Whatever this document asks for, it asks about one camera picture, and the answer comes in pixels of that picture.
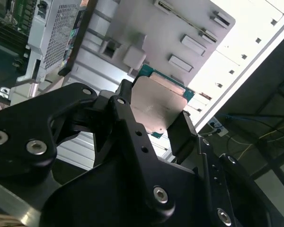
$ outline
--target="metal sheet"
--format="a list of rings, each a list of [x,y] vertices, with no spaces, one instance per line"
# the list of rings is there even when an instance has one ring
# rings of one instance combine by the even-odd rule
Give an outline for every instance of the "metal sheet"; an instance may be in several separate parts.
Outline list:
[[[1,185],[0,208],[25,226],[39,226],[40,212]]]
[[[235,20],[210,0],[167,0],[166,2],[191,24],[214,34],[217,42],[210,44],[199,35],[200,30],[173,13],[168,15],[162,12],[154,6],[153,0],[122,0],[107,35],[122,44],[116,58],[123,57],[127,47],[133,43],[135,34],[147,35],[143,50],[147,54],[146,60],[149,61],[150,66],[165,75],[176,77],[187,86],[231,30]],[[227,15],[230,23],[227,29],[211,20],[215,11]],[[181,43],[185,35],[206,48],[202,56]],[[183,72],[170,65],[169,58],[172,54],[194,68],[189,72]]]

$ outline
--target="metal mesh grille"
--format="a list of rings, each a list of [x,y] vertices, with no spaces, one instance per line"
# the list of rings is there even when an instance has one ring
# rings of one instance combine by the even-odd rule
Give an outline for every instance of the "metal mesh grille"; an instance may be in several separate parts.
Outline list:
[[[45,69],[50,68],[63,58],[77,12],[78,5],[76,4],[59,6],[44,58]]]

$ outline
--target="yellow wire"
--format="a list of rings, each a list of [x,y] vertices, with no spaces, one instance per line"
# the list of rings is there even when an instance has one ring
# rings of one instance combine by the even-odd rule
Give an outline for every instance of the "yellow wire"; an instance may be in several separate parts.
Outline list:
[[[276,131],[278,131],[278,130],[280,130],[280,129],[284,129],[284,126],[278,128],[277,130],[271,131],[271,132],[269,132],[269,133],[266,133],[266,134],[260,136],[259,139],[261,139],[261,138],[263,138],[263,137],[265,137],[265,136],[268,136],[268,135],[270,135],[270,134],[273,134],[273,133],[275,133]],[[250,144],[250,145],[241,153],[240,157],[238,157],[237,160],[239,160],[239,159],[244,155],[244,153],[245,153],[252,145],[253,145],[253,144]]]

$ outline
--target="green circuit board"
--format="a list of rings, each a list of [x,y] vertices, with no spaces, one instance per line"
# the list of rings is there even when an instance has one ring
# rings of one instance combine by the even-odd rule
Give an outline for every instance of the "green circuit board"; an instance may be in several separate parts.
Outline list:
[[[18,31],[28,35],[33,21],[36,0],[16,0],[13,18],[17,22]]]
[[[0,0],[0,21],[29,34],[37,0]]]

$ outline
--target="power strip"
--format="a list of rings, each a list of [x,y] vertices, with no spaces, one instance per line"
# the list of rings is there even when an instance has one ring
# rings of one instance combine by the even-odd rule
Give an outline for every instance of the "power strip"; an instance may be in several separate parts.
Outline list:
[[[219,132],[217,134],[221,137],[225,136],[228,133],[228,130],[215,117],[210,119],[207,124],[213,129],[220,129],[221,132]]]

